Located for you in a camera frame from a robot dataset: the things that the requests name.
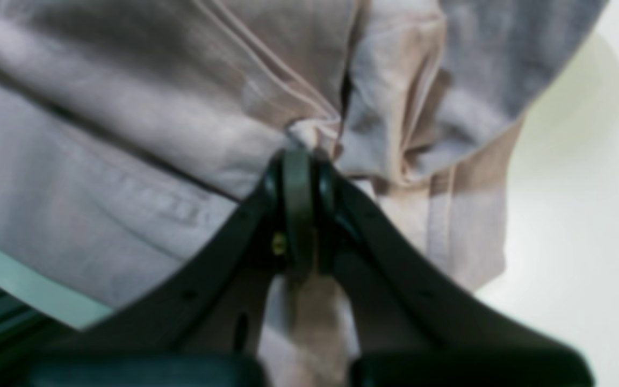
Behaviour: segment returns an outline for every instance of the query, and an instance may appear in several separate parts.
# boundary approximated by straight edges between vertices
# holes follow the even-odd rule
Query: white wall
[[[478,296],[619,387],[619,0],[531,109],[510,167],[506,273]]]

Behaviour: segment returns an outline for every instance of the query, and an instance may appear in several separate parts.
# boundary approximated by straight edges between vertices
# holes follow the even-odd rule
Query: white background
[[[509,173],[491,306],[582,350],[619,387],[619,0],[530,111]]]

